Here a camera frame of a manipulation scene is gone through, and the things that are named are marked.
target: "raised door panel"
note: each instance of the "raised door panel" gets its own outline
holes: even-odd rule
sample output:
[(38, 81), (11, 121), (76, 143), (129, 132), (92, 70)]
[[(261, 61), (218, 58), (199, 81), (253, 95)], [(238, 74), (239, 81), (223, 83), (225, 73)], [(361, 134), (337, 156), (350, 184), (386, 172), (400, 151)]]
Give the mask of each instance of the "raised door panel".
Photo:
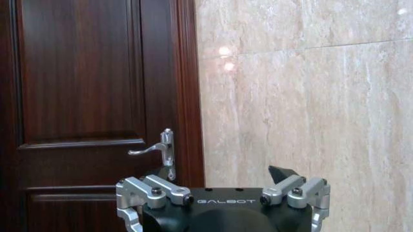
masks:
[(26, 144), (146, 136), (134, 0), (22, 0)]

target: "door frame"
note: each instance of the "door frame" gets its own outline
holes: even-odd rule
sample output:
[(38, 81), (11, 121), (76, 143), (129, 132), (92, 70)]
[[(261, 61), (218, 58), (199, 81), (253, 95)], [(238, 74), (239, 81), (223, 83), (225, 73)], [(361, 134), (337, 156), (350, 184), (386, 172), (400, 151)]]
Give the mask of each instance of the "door frame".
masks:
[[(194, 0), (169, 0), (174, 54), (173, 99), (175, 110), (175, 154), (178, 184), (205, 186), (205, 159), (198, 79)], [(16, 0), (0, 0), (0, 229), (24, 224), (20, 202), (19, 157), (22, 112), (19, 92), (19, 35)]]

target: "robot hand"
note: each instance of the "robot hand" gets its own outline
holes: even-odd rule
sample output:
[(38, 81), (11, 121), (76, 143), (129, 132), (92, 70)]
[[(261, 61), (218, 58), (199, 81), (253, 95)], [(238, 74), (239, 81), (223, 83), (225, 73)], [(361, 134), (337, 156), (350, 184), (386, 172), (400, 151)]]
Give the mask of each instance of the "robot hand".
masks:
[[(193, 188), (155, 175), (116, 184), (118, 216), (130, 232), (320, 232), (330, 185), (270, 166), (268, 188)], [(135, 207), (142, 208), (143, 224)]]

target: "door handle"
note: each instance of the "door handle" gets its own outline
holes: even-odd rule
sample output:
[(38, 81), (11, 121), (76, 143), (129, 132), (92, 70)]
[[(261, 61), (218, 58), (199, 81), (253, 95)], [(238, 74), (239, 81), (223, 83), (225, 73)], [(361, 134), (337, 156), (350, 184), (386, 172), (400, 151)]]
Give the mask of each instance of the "door handle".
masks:
[(175, 174), (175, 153), (174, 153), (174, 131), (171, 129), (166, 129), (161, 133), (161, 143), (157, 143), (151, 147), (149, 147), (146, 150), (142, 151), (134, 151), (130, 150), (129, 154), (131, 156), (142, 155), (151, 151), (162, 151), (162, 162), (163, 166), (169, 170), (169, 180), (175, 180), (177, 174)]

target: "door molding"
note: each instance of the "door molding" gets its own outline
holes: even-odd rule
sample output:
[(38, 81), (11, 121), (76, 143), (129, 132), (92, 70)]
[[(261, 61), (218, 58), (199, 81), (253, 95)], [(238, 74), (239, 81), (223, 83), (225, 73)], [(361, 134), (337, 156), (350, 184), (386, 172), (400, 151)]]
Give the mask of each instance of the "door molding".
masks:
[(205, 186), (202, 116), (194, 0), (171, 0), (177, 81), (177, 175), (182, 186)]

